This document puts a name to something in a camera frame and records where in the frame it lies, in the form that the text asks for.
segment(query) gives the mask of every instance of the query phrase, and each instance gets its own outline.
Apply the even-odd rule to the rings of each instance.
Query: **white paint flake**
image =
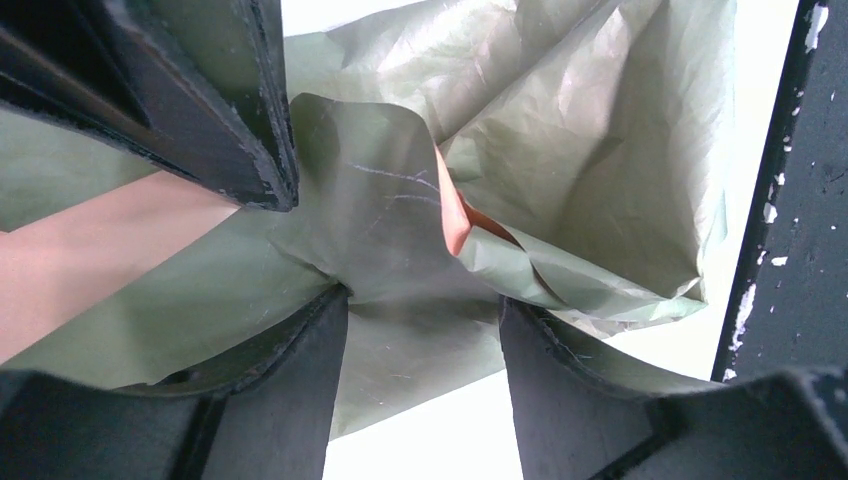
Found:
[[[745,294],[742,295],[742,300],[739,302],[739,313],[736,314],[736,331],[733,332],[733,339],[730,347],[731,351],[738,351],[742,346],[742,341],[739,339],[745,334],[745,322],[751,316],[751,311],[754,309],[754,296],[757,295],[757,284],[752,283]]]
[[[807,30],[807,36],[804,38],[804,45],[807,46],[807,53],[810,53],[819,46],[819,33],[827,23],[827,7],[816,5],[813,7],[813,15],[810,18],[810,29]]]
[[[777,218],[777,209],[774,208],[774,205],[766,202],[766,206],[763,207],[763,220],[766,223],[774,223],[775,218]]]

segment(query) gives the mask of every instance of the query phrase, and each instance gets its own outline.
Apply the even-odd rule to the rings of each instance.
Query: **crumpled plastic sheet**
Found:
[[[597,336],[693,313],[724,236],[734,12],[732,0],[427,1],[287,38],[300,206],[239,210],[3,368],[156,382],[341,282],[353,296],[335,437],[502,369],[498,293]],[[56,151],[91,142],[56,135]],[[475,226],[448,252],[434,143],[511,239]],[[16,195],[41,195],[60,163],[39,155],[49,165],[16,173]],[[97,185],[147,168],[108,155],[126,173]],[[54,187],[49,208],[7,215],[4,201],[0,221],[103,188]]]

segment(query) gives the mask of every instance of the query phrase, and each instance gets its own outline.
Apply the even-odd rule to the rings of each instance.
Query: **black metal frame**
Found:
[[[247,107],[264,113],[252,119],[239,115],[245,105],[235,112],[226,107],[218,93],[226,85],[211,85],[190,61],[204,52],[179,44],[179,31],[171,32],[177,39],[171,42],[170,34],[151,21],[165,18],[156,0],[142,2],[145,8],[119,0],[51,3],[55,10],[40,2],[26,2],[33,17],[23,15],[24,2],[0,5],[0,99],[7,106],[142,153],[243,203],[280,210],[296,203],[284,94],[257,93],[269,82],[284,88],[282,36],[268,23],[278,15],[279,2],[238,0],[238,8],[229,10],[232,18],[247,19],[240,38],[253,50],[244,55],[258,54],[253,57],[259,59],[256,95],[246,98]],[[197,13],[196,5],[179,0],[168,8]],[[220,8],[229,8],[227,2],[203,5],[210,6],[213,20],[232,20]],[[819,198],[809,193],[810,182],[794,178],[798,172],[787,158],[800,162],[833,152],[848,158],[848,141],[828,133],[848,131],[848,109],[836,112],[820,98],[835,81],[834,69],[848,69],[839,51],[839,40],[848,40],[848,23],[839,21],[848,17],[848,7],[831,6],[829,29],[813,56],[804,37],[814,7],[814,1],[801,2],[790,40],[716,380],[731,365],[740,375],[753,376],[811,359],[848,364],[848,350],[838,348],[848,338],[848,323],[839,315],[843,309],[815,310],[815,296],[830,294],[827,282],[813,280],[815,272],[800,277],[808,282],[804,288],[790,288],[794,280],[782,277],[776,279],[777,285],[784,282],[779,291],[758,293],[745,348],[728,350],[734,335],[738,339],[736,313],[748,286],[775,281],[771,270],[757,264],[761,249],[768,250],[768,258],[787,238],[775,228],[782,224],[761,221],[764,203],[777,201],[783,221],[785,203],[791,211],[794,198]],[[61,28],[37,38],[33,19]],[[69,36],[88,42],[91,58],[68,57],[63,42]],[[269,66],[274,62],[268,59],[276,59],[278,67]],[[179,108],[157,110],[162,98]],[[282,110],[269,106],[279,100]],[[804,113],[796,124],[793,111],[801,101]],[[207,123],[182,130],[180,115],[198,111]],[[221,132],[223,143],[215,143]],[[788,157],[787,135],[794,139]],[[207,141],[230,153],[235,146],[253,147],[228,156],[225,165],[223,157],[201,161],[191,152]],[[785,165],[790,180],[775,186],[774,177]],[[811,181],[832,192],[843,174],[823,169],[823,177],[813,175]],[[827,202],[796,206],[822,221],[824,214],[816,209],[834,208]],[[848,236],[834,238],[821,246],[826,262],[845,251],[840,242]],[[344,352],[346,299],[347,292],[335,287],[268,331],[157,385],[100,391],[34,372],[0,373],[0,478],[319,479]],[[787,314],[769,317],[763,309],[770,305],[787,307]],[[527,480],[848,478],[845,371],[783,370],[734,386],[701,382],[633,359],[542,309],[504,299],[501,310],[501,342]],[[788,331],[795,339],[790,349],[782,338]],[[801,331],[826,339],[824,347],[816,344],[823,353],[815,356],[809,353],[812,346],[799,347]]]

